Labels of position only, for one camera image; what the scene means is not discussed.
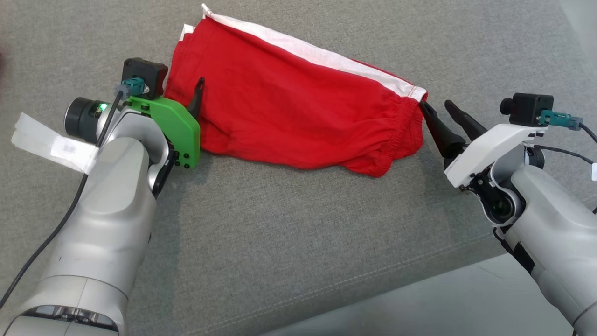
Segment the garment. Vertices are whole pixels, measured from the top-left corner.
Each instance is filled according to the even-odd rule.
[[[202,149],[380,177],[420,148],[425,89],[203,6],[205,18],[176,46],[165,91],[186,106],[205,78]]]

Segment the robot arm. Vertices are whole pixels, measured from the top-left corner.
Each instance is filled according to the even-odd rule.
[[[100,148],[45,274],[31,297],[0,322],[0,335],[128,334],[128,299],[151,238],[156,200],[171,168],[181,162],[194,167],[199,155],[200,104],[189,111],[160,97],[164,68],[127,60],[123,79],[133,78],[143,94],[115,108],[111,120],[103,111],[112,105],[103,102],[77,98],[68,107],[67,133]],[[199,83],[202,89],[204,80]]]
[[[597,217],[542,170],[540,149],[525,143],[547,130],[553,98],[516,94],[501,110],[511,124],[486,131],[447,101],[472,143],[452,133],[427,103],[429,130],[454,187],[474,193],[494,234],[579,335],[597,334]]]

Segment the teal connector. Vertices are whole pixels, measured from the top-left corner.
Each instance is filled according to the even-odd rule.
[[[580,130],[580,123],[583,122],[583,119],[580,117],[573,117],[567,113],[544,109],[541,111],[541,119],[539,122],[550,126],[561,126],[578,131]]]
[[[143,90],[145,89],[145,82],[139,78],[131,78],[128,80],[122,81],[120,85],[117,85],[114,88],[114,94],[117,94],[119,91],[122,91],[122,100],[126,100],[131,96],[140,96],[143,94]]]

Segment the gray couch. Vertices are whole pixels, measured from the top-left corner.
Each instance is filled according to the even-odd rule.
[[[256,22],[396,73],[452,99],[487,127],[514,92],[597,127],[597,80],[554,0],[214,0]],[[79,173],[10,143],[21,112],[63,133],[77,96],[111,100],[127,57],[169,64],[196,1],[4,1],[0,9],[0,289],[64,215]],[[456,125],[448,121],[449,126]],[[445,180],[429,132],[380,179],[301,171],[202,153],[176,169],[130,298],[131,335],[256,335],[503,253],[472,195]],[[582,133],[542,140],[593,158]],[[597,204],[582,161],[546,154],[546,170]],[[48,253],[9,301],[35,287]]]

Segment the cable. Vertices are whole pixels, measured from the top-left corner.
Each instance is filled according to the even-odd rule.
[[[116,107],[118,107],[118,103],[120,102],[122,95],[123,95],[123,92],[119,91],[118,94],[116,95],[116,99],[114,99],[114,103],[112,104],[112,107],[110,108],[110,112],[108,113],[108,116],[106,118],[106,123],[104,124],[104,127],[101,129],[100,136],[97,138],[97,146],[98,147],[101,147],[101,145],[104,141],[104,138],[106,137],[108,127],[110,125],[110,122],[112,121],[112,118],[114,117],[114,113],[116,112]],[[60,221],[58,226],[56,226],[54,231],[52,231],[52,233],[44,240],[44,242],[41,245],[39,245],[37,250],[35,250],[35,252],[29,257],[29,259],[27,260],[25,265],[23,265],[23,267],[21,267],[21,270],[19,271],[17,276],[14,278],[13,282],[8,287],[6,293],[4,293],[2,300],[0,300],[0,309],[2,309],[4,307],[4,305],[8,301],[8,297],[13,293],[14,288],[17,286],[17,284],[19,283],[19,281],[21,280],[21,278],[23,277],[23,275],[25,274],[25,272],[27,271],[29,266],[31,266],[31,264],[33,264],[33,262],[38,257],[38,255],[41,254],[41,252],[52,242],[52,240],[58,235],[60,230],[62,230],[62,228],[64,227],[66,222],[69,220],[70,215],[73,213],[76,205],[79,203],[79,199],[81,198],[81,194],[83,193],[83,189],[85,188],[85,183],[87,183],[88,177],[89,176],[87,174],[83,175],[83,178],[81,179],[81,183],[79,184],[79,189],[77,190],[77,192],[75,194],[75,198],[73,199],[73,202],[70,204],[69,209],[64,214],[64,217],[62,217],[62,220]]]
[[[545,149],[546,151],[560,152],[560,153],[564,153],[564,154],[572,155],[574,157],[581,158],[581,159],[583,159],[585,162],[587,162],[589,164],[593,164],[594,163],[591,159],[589,159],[589,158],[587,158],[585,156],[582,156],[582,155],[580,155],[578,153],[575,153],[575,152],[567,151],[566,149],[562,149],[562,148],[555,148],[555,147],[548,147],[548,146],[541,146],[541,145],[533,145],[533,148]]]
[[[587,134],[593,139],[593,141],[597,142],[597,135],[595,135],[595,133],[593,133],[593,131],[591,131],[587,125],[580,123],[578,124],[578,126],[583,129],[585,132],[587,132]]]
[[[101,148],[101,145],[104,142],[104,138],[106,137],[106,133],[108,132],[110,122],[112,122],[112,118],[114,117],[114,113],[116,112],[116,107],[118,107],[118,103],[122,99],[123,94],[124,93],[122,91],[118,91],[118,93],[116,94],[116,99],[114,99],[114,102],[112,103],[112,106],[110,107],[110,112],[108,112],[108,117],[106,118],[106,123],[104,124],[104,127],[101,129],[100,136],[97,137],[97,146],[99,148]]]

